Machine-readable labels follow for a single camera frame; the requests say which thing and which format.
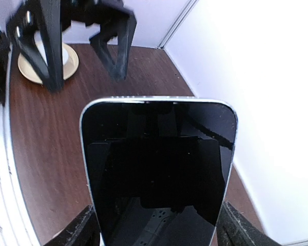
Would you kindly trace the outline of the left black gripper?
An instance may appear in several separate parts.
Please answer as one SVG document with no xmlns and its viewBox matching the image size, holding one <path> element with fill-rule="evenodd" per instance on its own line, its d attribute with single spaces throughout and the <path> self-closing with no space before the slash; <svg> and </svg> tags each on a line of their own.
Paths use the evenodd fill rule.
<svg viewBox="0 0 308 246">
<path fill-rule="evenodd" d="M 122 1 L 22 1 L 8 18 L 6 30 L 44 87 L 57 92 L 64 86 L 62 31 L 72 21 L 100 26 L 90 45 L 109 76 L 124 80 L 137 20 Z"/>
</svg>

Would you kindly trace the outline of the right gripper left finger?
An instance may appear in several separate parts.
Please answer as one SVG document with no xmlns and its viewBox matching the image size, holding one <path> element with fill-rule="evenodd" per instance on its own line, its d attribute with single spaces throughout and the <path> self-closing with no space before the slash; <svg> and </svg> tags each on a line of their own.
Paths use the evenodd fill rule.
<svg viewBox="0 0 308 246">
<path fill-rule="evenodd" d="M 100 227 L 93 206 L 89 205 L 45 246 L 91 246 L 100 242 Z"/>
</svg>

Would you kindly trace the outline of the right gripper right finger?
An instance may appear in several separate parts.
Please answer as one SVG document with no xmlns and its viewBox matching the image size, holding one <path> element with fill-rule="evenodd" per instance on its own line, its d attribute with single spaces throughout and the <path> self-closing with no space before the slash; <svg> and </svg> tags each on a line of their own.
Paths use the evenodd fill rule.
<svg viewBox="0 0 308 246">
<path fill-rule="evenodd" d="M 228 201 L 222 204 L 217 221 L 218 245 L 234 246 L 280 246 L 254 227 Z"/>
</svg>

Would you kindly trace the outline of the tan saucer plate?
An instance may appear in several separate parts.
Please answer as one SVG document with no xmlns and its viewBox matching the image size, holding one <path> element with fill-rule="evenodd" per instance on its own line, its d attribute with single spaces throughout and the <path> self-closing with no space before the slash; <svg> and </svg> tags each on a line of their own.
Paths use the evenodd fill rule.
<svg viewBox="0 0 308 246">
<path fill-rule="evenodd" d="M 79 57 L 75 50 L 71 48 L 69 45 L 65 44 L 65 48 L 68 51 L 69 58 L 65 65 L 63 65 L 63 77 L 64 80 L 70 78 L 78 69 L 79 67 Z M 22 56 L 20 53 L 17 60 L 18 69 L 21 74 L 27 78 L 28 80 L 32 81 L 35 84 L 42 85 L 42 81 L 39 76 L 36 74 L 34 69 L 31 67 L 29 62 Z"/>
</svg>

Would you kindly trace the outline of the white bowl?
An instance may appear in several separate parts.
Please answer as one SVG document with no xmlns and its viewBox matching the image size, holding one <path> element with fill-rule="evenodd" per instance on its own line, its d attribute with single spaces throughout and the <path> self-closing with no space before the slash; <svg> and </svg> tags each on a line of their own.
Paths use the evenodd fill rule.
<svg viewBox="0 0 308 246">
<path fill-rule="evenodd" d="M 46 53 L 45 53 L 45 48 L 44 48 L 44 44 L 41 38 L 41 35 L 39 32 L 36 32 L 34 35 L 34 40 L 35 40 L 35 44 L 37 49 L 39 50 L 42 58 L 44 59 L 45 63 L 47 64 L 47 59 L 46 59 Z M 69 58 L 69 54 L 68 51 L 65 48 L 65 44 L 62 43 L 62 61 L 63 61 L 63 65 L 65 65 L 68 61 Z"/>
</svg>

